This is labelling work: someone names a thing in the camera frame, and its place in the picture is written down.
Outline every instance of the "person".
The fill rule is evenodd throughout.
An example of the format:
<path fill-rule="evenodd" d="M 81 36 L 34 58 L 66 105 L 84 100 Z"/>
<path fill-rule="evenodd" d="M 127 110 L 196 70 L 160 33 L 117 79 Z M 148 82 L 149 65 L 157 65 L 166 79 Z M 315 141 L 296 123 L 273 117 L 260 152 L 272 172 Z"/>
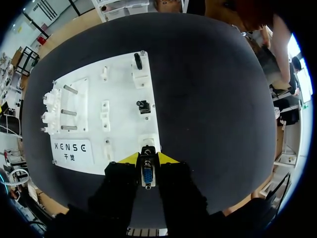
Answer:
<path fill-rule="evenodd" d="M 295 77 L 295 74 L 298 73 L 302 69 L 302 65 L 296 56 L 293 57 L 291 63 L 289 63 L 289 69 L 290 69 L 289 85 L 291 86 L 291 89 L 289 90 L 289 92 L 293 96 L 297 96 L 299 94 L 299 88 L 298 88 L 297 79 Z"/>
<path fill-rule="evenodd" d="M 222 212 L 209 215 L 207 200 L 194 184 L 186 163 L 161 164 L 159 170 L 158 189 L 169 237 L 212 237 L 224 229 L 226 235 L 245 237 L 261 232 L 276 214 L 270 202 L 254 198 L 228 216 Z M 125 237 L 140 184 L 136 174 L 133 164 L 110 163 L 104 182 L 88 200 L 88 212 L 69 205 L 66 215 L 58 214 L 47 226 L 45 237 Z M 151 201 L 145 202 L 150 209 Z"/>
<path fill-rule="evenodd" d="M 286 19 L 284 9 L 289 2 L 285 0 L 206 0 L 205 5 L 205 16 L 237 25 L 241 31 L 262 30 L 261 34 L 266 36 L 265 27 L 268 26 L 273 34 L 271 42 L 266 40 L 266 44 L 275 54 L 282 81 L 290 82 L 287 46 L 293 30 L 289 29 L 283 20 Z M 223 13 L 216 11 L 216 8 L 222 9 Z"/>

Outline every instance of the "white shelving unit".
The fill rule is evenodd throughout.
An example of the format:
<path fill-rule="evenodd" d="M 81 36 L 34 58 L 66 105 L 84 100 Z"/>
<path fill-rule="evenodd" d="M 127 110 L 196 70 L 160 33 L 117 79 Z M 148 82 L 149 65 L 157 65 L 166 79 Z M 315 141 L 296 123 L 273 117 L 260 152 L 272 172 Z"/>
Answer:
<path fill-rule="evenodd" d="M 91 0 L 95 9 L 97 10 L 98 16 L 100 17 L 102 22 L 107 22 L 109 21 L 107 19 L 107 17 L 105 16 L 105 13 L 103 13 L 101 11 L 101 7 L 107 4 L 111 4 L 117 1 L 126 1 L 126 0 Z M 148 7 L 148 12 L 157 12 L 156 8 L 155 8 L 155 1 L 156 0 L 150 0 L 150 5 Z M 182 4 L 182 11 L 183 13 L 187 12 L 187 8 L 188 8 L 188 2 L 189 0 L 181 0 L 181 4 Z M 126 16 L 129 15 L 129 12 L 125 9 L 125 14 Z"/>

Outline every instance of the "shelf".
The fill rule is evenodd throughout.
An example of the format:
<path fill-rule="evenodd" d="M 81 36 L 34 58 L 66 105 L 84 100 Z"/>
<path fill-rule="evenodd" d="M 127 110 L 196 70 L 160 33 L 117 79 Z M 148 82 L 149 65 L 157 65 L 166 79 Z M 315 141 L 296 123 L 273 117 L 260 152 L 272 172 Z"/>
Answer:
<path fill-rule="evenodd" d="M 100 3 L 98 3 L 98 6 L 104 6 L 106 4 L 110 4 L 116 1 L 122 1 L 122 0 L 104 0 L 104 1 L 100 1 Z"/>

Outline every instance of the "wall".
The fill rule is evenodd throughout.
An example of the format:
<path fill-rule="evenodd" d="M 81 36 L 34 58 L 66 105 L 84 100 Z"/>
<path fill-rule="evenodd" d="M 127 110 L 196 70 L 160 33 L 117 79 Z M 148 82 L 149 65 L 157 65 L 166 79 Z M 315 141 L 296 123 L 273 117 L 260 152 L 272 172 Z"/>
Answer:
<path fill-rule="evenodd" d="M 287 145 L 297 154 L 299 150 L 301 138 L 301 123 L 297 122 L 294 125 L 287 125 L 284 130 Z"/>
<path fill-rule="evenodd" d="M 40 27 L 43 24 L 50 26 L 56 20 L 56 18 L 54 20 L 50 20 L 39 7 L 36 10 L 33 10 L 37 2 L 38 0 L 35 2 L 30 2 L 25 7 L 25 12 Z M 65 9 L 70 6 L 68 0 L 47 0 L 47 2 L 55 10 L 57 16 L 59 16 Z M 21 14 L 14 21 L 12 27 L 7 32 L 7 35 L 5 36 L 0 47 L 0 52 L 5 52 L 10 58 L 12 58 L 19 47 L 30 47 L 40 34 L 41 32 L 32 24 L 30 24 L 29 20 L 23 14 Z"/>
<path fill-rule="evenodd" d="M 312 131 L 313 131 L 313 115 L 314 115 L 314 108 L 313 108 L 313 102 L 309 101 L 306 103 L 306 106 L 308 106 L 306 109 L 302 110 L 302 118 L 300 121 L 301 124 L 301 148 L 300 148 L 300 156 L 298 157 L 297 166 L 292 172 L 292 184 L 289 188 L 288 193 L 286 194 L 284 201 L 282 202 L 281 208 L 285 206 L 289 198 L 292 196 L 292 193 L 294 192 L 294 189 L 297 186 L 298 181 L 301 178 L 301 175 L 303 173 L 303 170 L 306 165 L 306 160 L 309 154 L 309 148 L 310 143 L 312 139 Z"/>

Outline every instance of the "black mat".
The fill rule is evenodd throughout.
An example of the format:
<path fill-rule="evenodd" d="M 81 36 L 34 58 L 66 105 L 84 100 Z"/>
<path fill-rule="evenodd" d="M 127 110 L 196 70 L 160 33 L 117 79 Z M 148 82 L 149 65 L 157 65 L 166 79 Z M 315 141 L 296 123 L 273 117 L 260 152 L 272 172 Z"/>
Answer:
<path fill-rule="evenodd" d="M 103 176 L 52 165 L 50 138 L 40 132 L 42 96 L 53 80 L 77 68 L 140 50 L 149 53 L 162 152 L 189 163 L 211 213 L 235 205 L 271 173 L 273 103 L 260 64 L 239 32 L 190 14 L 148 13 L 104 23 L 37 64 L 22 122 L 33 182 L 64 206 L 86 207 Z M 157 189 L 138 191 L 131 226 L 165 226 Z"/>

